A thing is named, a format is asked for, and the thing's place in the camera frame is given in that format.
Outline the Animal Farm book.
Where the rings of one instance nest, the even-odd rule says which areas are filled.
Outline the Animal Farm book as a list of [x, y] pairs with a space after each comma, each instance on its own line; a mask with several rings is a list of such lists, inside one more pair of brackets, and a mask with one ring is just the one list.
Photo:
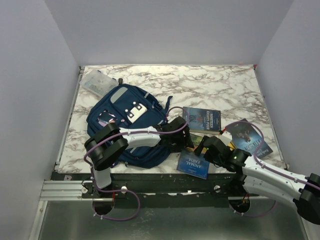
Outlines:
[[176, 169], [182, 173], [206, 180], [210, 166], [210, 163], [204, 158], [207, 149], [203, 148], [199, 156], [194, 153], [203, 137], [195, 134], [190, 134], [190, 136], [194, 148], [187, 147], [181, 151]]

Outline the Nineteen Eighty-Four book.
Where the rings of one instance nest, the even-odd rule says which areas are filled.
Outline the Nineteen Eighty-Four book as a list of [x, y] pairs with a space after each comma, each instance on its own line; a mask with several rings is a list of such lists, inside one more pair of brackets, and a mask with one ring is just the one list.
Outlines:
[[182, 117], [188, 120], [189, 130], [194, 133], [219, 135], [222, 130], [219, 110], [184, 106]]

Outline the navy blue student backpack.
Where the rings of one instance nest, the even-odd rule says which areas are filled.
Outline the navy blue student backpack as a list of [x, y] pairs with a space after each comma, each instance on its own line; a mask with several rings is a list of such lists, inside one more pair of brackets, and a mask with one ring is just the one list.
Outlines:
[[[147, 128], [167, 123], [166, 115], [172, 97], [167, 98], [165, 107], [149, 92], [130, 84], [121, 84], [110, 90], [90, 110], [87, 122], [87, 134], [92, 137], [103, 128], [103, 123], [115, 121], [118, 127], [125, 129]], [[129, 115], [137, 105], [146, 108], [146, 112], [137, 120], [130, 120]], [[170, 155], [166, 146], [129, 148], [113, 164], [127, 163], [144, 169], [161, 164]]]

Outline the purple highlighter marker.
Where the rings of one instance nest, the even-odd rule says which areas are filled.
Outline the purple highlighter marker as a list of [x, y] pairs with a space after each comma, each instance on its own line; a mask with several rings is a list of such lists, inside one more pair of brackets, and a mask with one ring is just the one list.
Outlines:
[[99, 123], [101, 126], [105, 127], [106, 125], [112, 123], [112, 121], [109, 122], [109, 121], [104, 121], [104, 120], [102, 120], [102, 119], [99, 119], [99, 120], [98, 120], [98, 123]]

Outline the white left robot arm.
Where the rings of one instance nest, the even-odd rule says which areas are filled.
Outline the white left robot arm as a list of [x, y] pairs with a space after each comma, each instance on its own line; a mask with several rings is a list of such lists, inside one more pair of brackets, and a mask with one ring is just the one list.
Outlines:
[[170, 152], [193, 148], [188, 122], [181, 116], [170, 123], [156, 124], [147, 128], [127, 129], [109, 123], [84, 144], [90, 158], [91, 174], [95, 182], [93, 191], [101, 198], [111, 191], [111, 166], [127, 149], [139, 147], [167, 147]]

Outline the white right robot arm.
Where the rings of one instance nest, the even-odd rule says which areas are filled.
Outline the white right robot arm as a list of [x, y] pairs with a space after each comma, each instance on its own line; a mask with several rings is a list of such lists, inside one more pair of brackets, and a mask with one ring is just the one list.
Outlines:
[[204, 136], [194, 150], [199, 156], [203, 150], [204, 159], [235, 174], [230, 191], [241, 196], [245, 192], [267, 197], [295, 207], [306, 221], [320, 223], [320, 177], [297, 174], [258, 159], [249, 152], [231, 149], [222, 140]]

